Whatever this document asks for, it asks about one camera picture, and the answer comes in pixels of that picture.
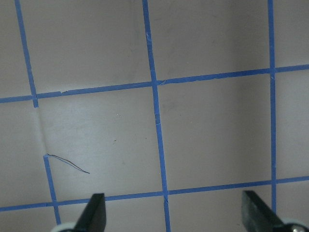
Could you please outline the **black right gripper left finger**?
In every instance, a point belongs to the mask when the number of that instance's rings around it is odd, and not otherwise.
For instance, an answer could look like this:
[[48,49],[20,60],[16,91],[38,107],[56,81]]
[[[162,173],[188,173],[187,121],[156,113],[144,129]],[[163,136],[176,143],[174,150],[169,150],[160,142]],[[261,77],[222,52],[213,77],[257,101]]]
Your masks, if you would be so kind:
[[73,227],[73,232],[104,232],[107,224],[104,193],[93,194]]

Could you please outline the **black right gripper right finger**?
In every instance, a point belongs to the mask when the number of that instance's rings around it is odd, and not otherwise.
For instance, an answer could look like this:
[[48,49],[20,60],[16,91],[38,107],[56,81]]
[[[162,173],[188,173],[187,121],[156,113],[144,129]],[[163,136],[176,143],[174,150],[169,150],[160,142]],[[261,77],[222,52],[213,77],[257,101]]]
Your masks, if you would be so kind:
[[247,232],[286,231],[282,220],[252,190],[242,192],[241,219]]

